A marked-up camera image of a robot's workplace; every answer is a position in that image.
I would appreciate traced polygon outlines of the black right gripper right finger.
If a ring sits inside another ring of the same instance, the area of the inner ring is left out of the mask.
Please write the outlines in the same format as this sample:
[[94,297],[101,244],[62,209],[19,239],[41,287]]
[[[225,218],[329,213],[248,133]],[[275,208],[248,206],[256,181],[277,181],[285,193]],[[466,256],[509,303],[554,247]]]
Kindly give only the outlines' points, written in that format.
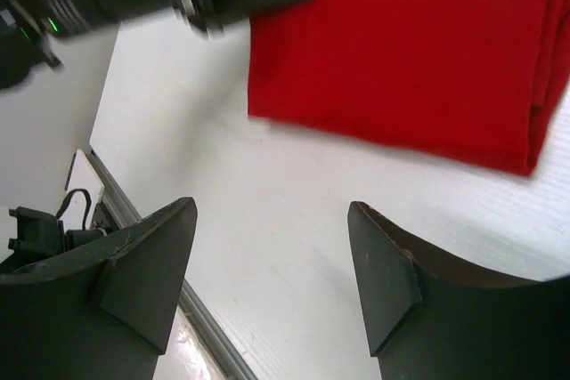
[[453,255],[363,202],[347,215],[370,355],[385,379],[566,379],[569,279]]

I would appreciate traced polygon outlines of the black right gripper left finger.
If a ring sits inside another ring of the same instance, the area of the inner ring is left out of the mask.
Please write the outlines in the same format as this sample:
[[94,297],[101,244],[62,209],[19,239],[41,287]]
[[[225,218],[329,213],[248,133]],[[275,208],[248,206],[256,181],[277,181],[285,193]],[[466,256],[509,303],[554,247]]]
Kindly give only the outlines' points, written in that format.
[[117,231],[2,276],[2,378],[154,376],[160,356],[93,302],[104,264],[126,243]]

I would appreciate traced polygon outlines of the red t shirt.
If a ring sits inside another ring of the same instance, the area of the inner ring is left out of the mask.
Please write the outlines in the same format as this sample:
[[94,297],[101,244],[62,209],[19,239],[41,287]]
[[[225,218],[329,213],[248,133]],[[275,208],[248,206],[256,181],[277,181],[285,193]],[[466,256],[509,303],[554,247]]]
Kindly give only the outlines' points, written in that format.
[[569,0],[312,0],[251,21],[248,113],[527,176]]

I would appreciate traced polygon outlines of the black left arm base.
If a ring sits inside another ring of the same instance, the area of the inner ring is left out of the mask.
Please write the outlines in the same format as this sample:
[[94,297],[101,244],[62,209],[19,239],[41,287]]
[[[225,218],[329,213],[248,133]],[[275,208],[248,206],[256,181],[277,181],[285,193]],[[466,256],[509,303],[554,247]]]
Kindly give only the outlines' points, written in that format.
[[[77,193],[85,197],[80,227],[65,230],[62,217]],[[8,213],[17,221],[17,237],[8,240],[12,254],[1,262],[3,274],[14,273],[26,265],[63,254],[118,230],[118,224],[107,207],[103,203],[94,204],[86,189],[69,192],[56,214],[21,206],[10,209]]]

